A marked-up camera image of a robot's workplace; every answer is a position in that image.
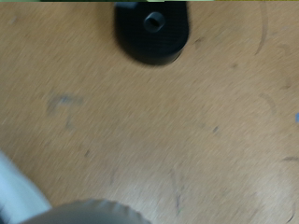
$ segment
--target circular hole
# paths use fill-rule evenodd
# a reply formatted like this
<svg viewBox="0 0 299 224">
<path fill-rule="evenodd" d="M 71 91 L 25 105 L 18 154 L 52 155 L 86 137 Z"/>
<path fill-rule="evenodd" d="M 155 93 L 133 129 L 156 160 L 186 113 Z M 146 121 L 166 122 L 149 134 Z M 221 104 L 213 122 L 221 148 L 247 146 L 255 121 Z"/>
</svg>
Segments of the circular hole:
<svg viewBox="0 0 299 224">
<path fill-rule="evenodd" d="M 153 18 L 149 18 L 149 23 L 152 26 L 155 26 L 155 27 L 159 27 L 160 26 L 160 23 L 158 21 L 156 21 L 155 19 L 153 19 Z"/>
<path fill-rule="evenodd" d="M 160 12 L 151 12 L 144 19 L 144 27 L 151 33 L 158 32 L 165 25 L 165 18 Z"/>
</svg>

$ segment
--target black object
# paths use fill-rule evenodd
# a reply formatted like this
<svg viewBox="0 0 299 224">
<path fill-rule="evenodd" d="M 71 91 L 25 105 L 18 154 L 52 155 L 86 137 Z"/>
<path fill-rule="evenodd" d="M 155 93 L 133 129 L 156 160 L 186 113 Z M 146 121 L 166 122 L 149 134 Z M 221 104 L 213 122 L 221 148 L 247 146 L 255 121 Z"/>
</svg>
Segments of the black object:
<svg viewBox="0 0 299 224">
<path fill-rule="evenodd" d="M 115 29 L 121 46 L 135 59 L 171 63 L 188 40 L 187 3 L 116 3 Z"/>
</svg>

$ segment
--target tan wooden surface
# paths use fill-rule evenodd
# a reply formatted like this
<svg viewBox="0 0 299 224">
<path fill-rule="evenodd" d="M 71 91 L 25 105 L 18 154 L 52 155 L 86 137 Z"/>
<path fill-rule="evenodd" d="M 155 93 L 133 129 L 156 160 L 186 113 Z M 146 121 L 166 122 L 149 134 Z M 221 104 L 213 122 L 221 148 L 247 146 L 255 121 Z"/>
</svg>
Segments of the tan wooden surface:
<svg viewBox="0 0 299 224">
<path fill-rule="evenodd" d="M 0 147 L 53 205 L 154 224 L 299 221 L 299 5 L 190 3 L 172 64 L 129 58 L 111 3 L 0 5 Z"/>
</svg>

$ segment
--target white object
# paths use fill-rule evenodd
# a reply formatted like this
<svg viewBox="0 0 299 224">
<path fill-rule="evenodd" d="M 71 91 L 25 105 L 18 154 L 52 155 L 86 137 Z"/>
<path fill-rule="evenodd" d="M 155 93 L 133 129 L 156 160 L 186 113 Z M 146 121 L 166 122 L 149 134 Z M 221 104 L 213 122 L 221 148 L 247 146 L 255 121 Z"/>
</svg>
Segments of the white object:
<svg viewBox="0 0 299 224">
<path fill-rule="evenodd" d="M 20 223 L 49 209 L 40 190 L 0 151 L 0 216 L 5 223 Z"/>
</svg>

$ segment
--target scratch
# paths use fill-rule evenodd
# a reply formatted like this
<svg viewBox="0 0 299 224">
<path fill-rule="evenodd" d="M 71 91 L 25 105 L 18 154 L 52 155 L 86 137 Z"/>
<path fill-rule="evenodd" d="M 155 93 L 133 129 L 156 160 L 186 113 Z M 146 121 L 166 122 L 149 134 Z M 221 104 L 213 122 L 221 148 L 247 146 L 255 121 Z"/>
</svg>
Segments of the scratch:
<svg viewBox="0 0 299 224">
<path fill-rule="evenodd" d="M 81 97 L 69 94 L 58 94 L 50 97 L 48 100 L 48 114 L 54 114 L 58 105 L 81 105 L 83 99 Z"/>
<path fill-rule="evenodd" d="M 219 129 L 219 126 L 215 127 L 215 128 L 213 129 L 213 133 L 216 133 L 218 129 Z"/>
<path fill-rule="evenodd" d="M 292 82 L 290 78 L 286 78 L 286 85 L 281 87 L 281 90 L 287 90 L 288 88 L 290 88 L 292 86 Z"/>
<path fill-rule="evenodd" d="M 255 209 L 254 212 L 252 213 L 251 217 L 249 218 L 249 222 L 253 220 L 253 218 L 258 214 L 259 209 Z"/>
<path fill-rule="evenodd" d="M 261 93 L 259 96 L 265 99 L 265 101 L 270 105 L 272 115 L 275 115 L 277 113 L 277 107 L 272 97 L 265 93 Z"/>
<path fill-rule="evenodd" d="M 287 221 L 287 223 L 291 222 L 293 217 L 295 216 L 295 212 L 296 212 L 296 203 L 294 203 L 292 205 L 292 216 L 290 217 L 290 219 Z"/>
<path fill-rule="evenodd" d="M 291 55 L 291 50 L 290 50 L 290 46 L 289 45 L 287 45 L 287 44 L 280 44 L 280 45 L 278 45 L 278 48 L 284 50 L 285 56 Z"/>
<path fill-rule="evenodd" d="M 11 25 L 18 19 L 17 16 L 14 16 L 8 23 Z"/>
<path fill-rule="evenodd" d="M 84 157 L 88 157 L 88 155 L 90 154 L 90 150 L 87 150 L 86 153 L 84 154 Z"/>
<path fill-rule="evenodd" d="M 257 55 L 263 48 L 268 33 L 268 13 L 267 13 L 267 7 L 265 2 L 260 2 L 260 9 L 262 14 L 262 37 L 261 37 L 259 47 L 255 52 L 255 55 Z"/>
<path fill-rule="evenodd" d="M 171 169 L 171 174 L 170 175 L 171 175 L 172 185 L 173 185 L 174 192 L 175 192 L 176 211 L 177 211 L 177 216 L 178 216 L 179 213 L 181 212 L 180 193 L 178 192 L 176 174 L 175 174 L 175 171 L 173 169 Z"/>
<path fill-rule="evenodd" d="M 199 37 L 197 40 L 195 40 L 195 42 L 193 43 L 195 45 L 195 48 L 198 49 L 200 43 L 203 42 L 204 40 L 205 40 L 204 37 Z"/>
<path fill-rule="evenodd" d="M 71 112 L 69 112 L 69 114 L 68 114 L 68 116 L 66 118 L 65 128 L 67 130 L 72 130 L 74 128 L 74 126 L 72 124 L 72 115 L 71 115 Z"/>
<path fill-rule="evenodd" d="M 116 174 L 117 170 L 118 170 L 118 167 L 116 167 L 112 170 L 112 173 L 111 173 L 111 176 L 110 176 L 110 186 L 113 185 L 113 183 L 114 183 L 115 174 Z"/>
<path fill-rule="evenodd" d="M 299 161 L 298 157 L 286 157 L 283 159 L 283 161 Z"/>
</svg>

